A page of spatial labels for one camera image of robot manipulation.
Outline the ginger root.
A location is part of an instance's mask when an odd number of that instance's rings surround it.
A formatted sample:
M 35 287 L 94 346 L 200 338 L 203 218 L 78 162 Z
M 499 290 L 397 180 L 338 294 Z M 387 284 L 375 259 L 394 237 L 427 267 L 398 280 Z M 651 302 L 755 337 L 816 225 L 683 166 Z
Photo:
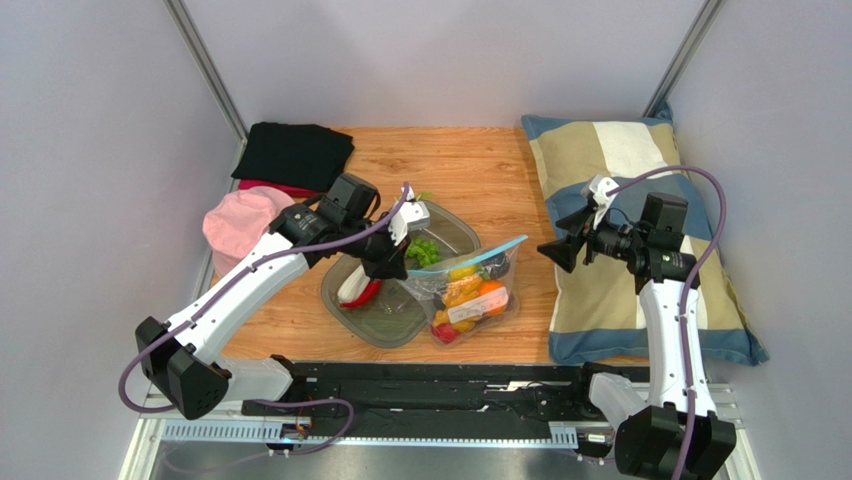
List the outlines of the ginger root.
M 483 278 L 479 274 L 449 283 L 446 291 L 439 296 L 439 299 L 441 300 L 439 303 L 440 309 L 435 314 L 432 325 L 437 326 L 439 324 L 448 323 L 449 317 L 447 315 L 447 310 L 477 298 L 478 290 L 482 283 Z

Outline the clear zip top bag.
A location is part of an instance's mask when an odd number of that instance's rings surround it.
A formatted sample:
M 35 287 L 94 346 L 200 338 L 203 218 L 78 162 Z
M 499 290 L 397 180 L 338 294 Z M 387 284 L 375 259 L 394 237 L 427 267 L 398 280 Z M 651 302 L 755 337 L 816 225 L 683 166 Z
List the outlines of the clear zip top bag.
M 402 286 L 423 308 L 436 344 L 453 347 L 518 314 L 517 256 L 527 239 L 519 235 L 408 273 Z

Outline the orange fruit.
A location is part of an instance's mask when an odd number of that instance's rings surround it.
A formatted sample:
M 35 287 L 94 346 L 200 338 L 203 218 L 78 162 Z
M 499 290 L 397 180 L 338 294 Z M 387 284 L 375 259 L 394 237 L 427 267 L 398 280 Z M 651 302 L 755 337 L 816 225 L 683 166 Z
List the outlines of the orange fruit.
M 477 300 L 483 309 L 483 316 L 496 316 L 506 310 L 509 292 L 503 282 L 486 280 L 479 287 Z

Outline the yellow lemon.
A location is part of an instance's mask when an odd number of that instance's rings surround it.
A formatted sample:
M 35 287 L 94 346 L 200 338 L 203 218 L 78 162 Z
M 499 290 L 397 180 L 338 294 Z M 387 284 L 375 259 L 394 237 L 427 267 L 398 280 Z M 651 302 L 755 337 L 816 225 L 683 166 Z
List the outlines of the yellow lemon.
M 467 265 L 463 267 L 457 267 L 452 269 L 448 274 L 448 279 L 450 282 L 456 282 L 463 280 L 467 277 L 475 275 L 478 271 L 478 267 L 476 265 Z

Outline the purple grape bunch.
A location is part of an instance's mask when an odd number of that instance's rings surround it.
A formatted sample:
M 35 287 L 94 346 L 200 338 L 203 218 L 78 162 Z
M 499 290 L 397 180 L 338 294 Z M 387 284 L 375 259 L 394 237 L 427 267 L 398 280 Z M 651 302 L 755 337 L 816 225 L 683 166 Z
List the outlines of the purple grape bunch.
M 504 253 L 493 255 L 476 266 L 476 273 L 484 280 L 499 280 L 508 275 L 512 268 L 512 262 Z

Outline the red apple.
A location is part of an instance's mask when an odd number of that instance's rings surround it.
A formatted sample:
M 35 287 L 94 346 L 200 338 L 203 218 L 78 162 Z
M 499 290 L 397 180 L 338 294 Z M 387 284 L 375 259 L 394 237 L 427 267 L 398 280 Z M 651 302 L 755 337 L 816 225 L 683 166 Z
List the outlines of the red apple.
M 443 345 L 450 345 L 455 342 L 461 333 L 451 324 L 443 323 L 431 327 L 432 336 Z

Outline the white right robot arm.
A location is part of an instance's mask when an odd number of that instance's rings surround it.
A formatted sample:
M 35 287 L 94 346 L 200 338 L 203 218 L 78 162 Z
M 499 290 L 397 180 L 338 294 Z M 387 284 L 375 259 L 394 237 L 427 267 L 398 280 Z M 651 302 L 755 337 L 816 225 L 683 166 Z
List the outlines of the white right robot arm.
M 651 366 L 649 393 L 631 381 L 595 373 L 588 397 L 615 430 L 618 471 L 642 479 L 712 479 L 736 447 L 735 426 L 722 420 L 708 390 L 697 313 L 698 261 L 684 253 L 688 203 L 663 193 L 646 197 L 636 223 L 608 220 L 611 197 L 591 194 L 582 210 L 558 221 L 562 240 L 539 253 L 568 273 L 605 255 L 625 262 L 646 320 Z

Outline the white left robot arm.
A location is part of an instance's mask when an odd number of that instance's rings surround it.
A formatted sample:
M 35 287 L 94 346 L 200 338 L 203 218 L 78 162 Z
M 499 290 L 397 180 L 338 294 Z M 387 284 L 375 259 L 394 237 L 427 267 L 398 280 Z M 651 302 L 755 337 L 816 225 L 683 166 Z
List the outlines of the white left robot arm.
M 239 360 L 222 351 L 261 306 L 322 259 L 342 253 L 359 260 L 369 280 L 406 279 L 410 235 L 428 226 L 428 208 L 409 185 L 373 221 L 379 203 L 372 184 L 342 174 L 327 193 L 285 207 L 205 294 L 165 321 L 140 322 L 139 352 L 119 380 L 122 402 L 139 413 L 176 411 L 186 420 L 223 402 L 279 406 L 296 376 L 285 358 Z

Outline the celery stalk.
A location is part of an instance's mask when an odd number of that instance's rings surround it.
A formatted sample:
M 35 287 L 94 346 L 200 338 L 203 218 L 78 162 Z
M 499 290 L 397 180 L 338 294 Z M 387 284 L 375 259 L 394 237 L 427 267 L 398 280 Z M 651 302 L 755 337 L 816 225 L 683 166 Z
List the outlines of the celery stalk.
M 341 285 L 337 292 L 339 304 L 356 299 L 364 290 L 370 279 L 365 275 L 363 267 L 359 266 Z

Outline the red chili pepper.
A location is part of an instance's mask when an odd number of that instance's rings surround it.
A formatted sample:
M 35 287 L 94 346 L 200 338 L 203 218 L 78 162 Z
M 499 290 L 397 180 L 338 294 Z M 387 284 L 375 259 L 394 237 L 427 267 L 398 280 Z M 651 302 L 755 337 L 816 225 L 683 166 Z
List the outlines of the red chili pepper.
M 351 300 L 349 302 L 341 303 L 340 306 L 342 308 L 347 308 L 347 309 L 361 307 L 361 306 L 367 304 L 373 297 L 375 297 L 378 294 L 378 292 L 381 290 L 382 286 L 383 286 L 382 280 L 378 280 L 378 279 L 370 280 L 366 284 L 364 290 L 360 293 L 360 295 L 356 299 Z

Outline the grey plastic tray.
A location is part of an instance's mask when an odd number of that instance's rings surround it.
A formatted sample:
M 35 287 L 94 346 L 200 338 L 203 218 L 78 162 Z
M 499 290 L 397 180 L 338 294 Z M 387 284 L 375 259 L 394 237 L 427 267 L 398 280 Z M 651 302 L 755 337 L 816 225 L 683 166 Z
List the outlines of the grey plastic tray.
M 434 242 L 444 259 L 481 247 L 478 234 L 461 218 L 430 200 L 424 204 L 430 213 L 430 225 L 412 232 L 413 240 Z M 399 281 L 385 280 L 377 294 L 362 306 L 345 308 L 340 305 L 340 287 L 360 266 L 359 260 L 344 255 L 330 268 L 321 284 L 325 308 L 344 327 L 375 347 L 393 349 L 407 344 L 423 330 L 428 320 L 422 306 Z

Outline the blue beige plaid pillow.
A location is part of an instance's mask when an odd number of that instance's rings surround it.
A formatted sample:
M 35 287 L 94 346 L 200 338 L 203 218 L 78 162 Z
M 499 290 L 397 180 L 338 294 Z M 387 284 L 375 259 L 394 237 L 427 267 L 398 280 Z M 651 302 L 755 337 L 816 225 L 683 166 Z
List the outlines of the blue beige plaid pillow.
M 636 121 L 526 115 L 521 123 L 556 235 L 538 248 L 558 289 L 554 363 L 650 356 L 645 295 L 665 285 L 674 286 L 665 321 L 684 313 L 697 332 L 694 364 L 767 362 L 719 259 L 722 226 L 681 164 L 668 107 Z

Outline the black folded cloth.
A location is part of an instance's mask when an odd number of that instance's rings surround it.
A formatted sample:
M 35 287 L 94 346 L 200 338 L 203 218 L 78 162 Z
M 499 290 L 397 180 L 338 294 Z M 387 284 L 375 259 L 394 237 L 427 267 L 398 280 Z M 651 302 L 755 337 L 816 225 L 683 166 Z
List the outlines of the black folded cloth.
M 232 177 L 325 192 L 354 150 L 352 136 L 330 128 L 260 122 L 251 126 Z

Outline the pink bucket hat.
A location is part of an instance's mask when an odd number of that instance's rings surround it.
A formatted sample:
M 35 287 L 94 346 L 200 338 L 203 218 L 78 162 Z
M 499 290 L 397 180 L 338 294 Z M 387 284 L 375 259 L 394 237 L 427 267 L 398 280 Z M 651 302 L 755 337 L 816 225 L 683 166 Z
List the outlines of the pink bucket hat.
M 294 203 L 288 194 L 267 186 L 225 195 L 202 223 L 216 273 L 222 277 L 236 267 L 268 232 L 269 224 Z

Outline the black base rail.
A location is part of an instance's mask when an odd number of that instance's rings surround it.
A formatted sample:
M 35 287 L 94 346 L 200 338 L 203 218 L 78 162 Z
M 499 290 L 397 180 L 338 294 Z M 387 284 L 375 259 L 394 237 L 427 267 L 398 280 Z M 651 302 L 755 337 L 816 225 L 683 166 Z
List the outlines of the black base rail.
M 647 366 L 299 362 L 283 401 L 314 436 L 538 440 L 556 421 L 603 423 L 588 399 L 595 373 L 642 387 Z

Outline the aluminium frame base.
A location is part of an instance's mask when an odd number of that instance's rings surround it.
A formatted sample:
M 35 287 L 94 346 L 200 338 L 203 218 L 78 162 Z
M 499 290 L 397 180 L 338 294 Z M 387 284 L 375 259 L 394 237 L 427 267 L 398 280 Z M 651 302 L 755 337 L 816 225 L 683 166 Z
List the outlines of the aluminium frame base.
M 340 445 L 565 449 L 642 479 L 711 479 L 736 448 L 727 394 L 694 386 L 650 396 L 642 367 L 301 363 L 274 405 L 227 402 L 216 384 L 189 418 L 143 422 L 154 445 L 207 441 L 262 445 L 297 456 Z

